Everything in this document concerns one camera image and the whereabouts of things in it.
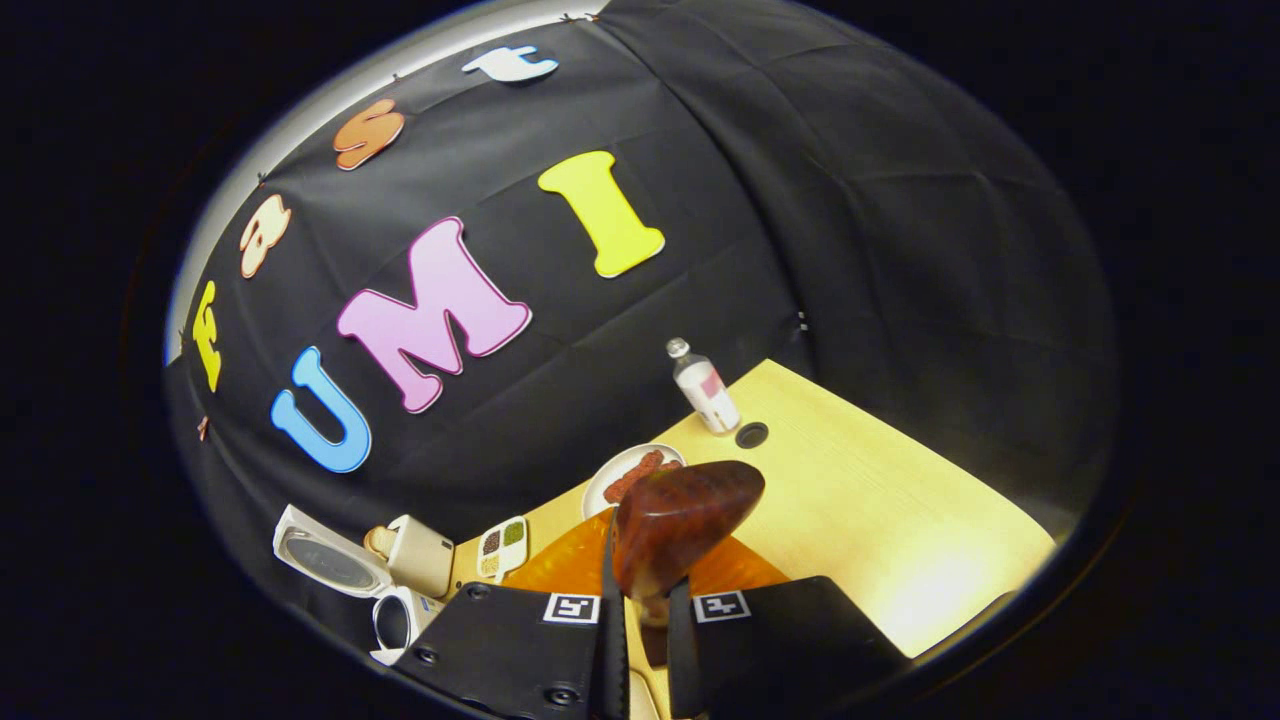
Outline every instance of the blue letter u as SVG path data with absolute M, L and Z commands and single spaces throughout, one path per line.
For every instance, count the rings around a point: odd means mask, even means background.
M 298 413 L 293 393 L 282 389 L 271 404 L 271 424 L 280 428 L 298 443 L 312 460 L 334 473 L 349 473 L 369 457 L 372 434 L 360 409 L 342 393 L 320 368 L 320 351 L 314 346 L 298 355 L 293 363 L 293 383 L 311 388 L 311 392 L 342 423 L 342 442 L 329 442 Z

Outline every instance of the plastic bottle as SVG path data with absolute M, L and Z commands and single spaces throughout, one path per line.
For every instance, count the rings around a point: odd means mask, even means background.
M 717 436 L 737 429 L 742 415 L 730 400 L 728 388 L 712 361 L 690 352 L 689 343 L 678 337 L 667 341 L 667 355 L 676 360 L 676 372 L 672 373 L 676 386 L 703 418 L 707 429 Z

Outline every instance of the screw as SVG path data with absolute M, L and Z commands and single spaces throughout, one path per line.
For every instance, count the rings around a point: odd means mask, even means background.
M 577 702 L 577 693 L 568 688 L 552 688 L 544 694 L 552 705 L 567 706 Z

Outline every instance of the pink letter m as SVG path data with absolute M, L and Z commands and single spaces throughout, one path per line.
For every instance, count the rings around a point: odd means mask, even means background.
M 417 306 L 362 290 L 338 315 L 338 332 L 355 337 L 404 393 L 404 410 L 421 413 L 443 389 L 438 375 L 425 375 L 407 355 L 449 374 L 462 373 L 449 318 L 467 336 L 467 352 L 490 355 L 511 342 L 534 314 L 494 287 L 462 245 L 462 220 L 444 218 L 413 241 L 408 270 Z

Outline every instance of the sausage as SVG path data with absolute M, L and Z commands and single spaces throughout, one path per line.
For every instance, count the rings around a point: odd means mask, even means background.
M 675 460 L 667 462 L 666 465 L 671 464 L 675 464 L 676 468 L 680 466 L 680 462 Z M 604 489 L 604 501 L 611 503 L 621 502 L 622 496 L 625 496 L 627 491 L 631 489 L 631 486 L 636 484 L 640 478 L 648 477 L 663 466 L 660 450 L 650 450 L 649 452 L 645 452 L 644 457 L 640 459 L 640 462 L 635 468 L 627 470 L 625 475 L 614 480 Z

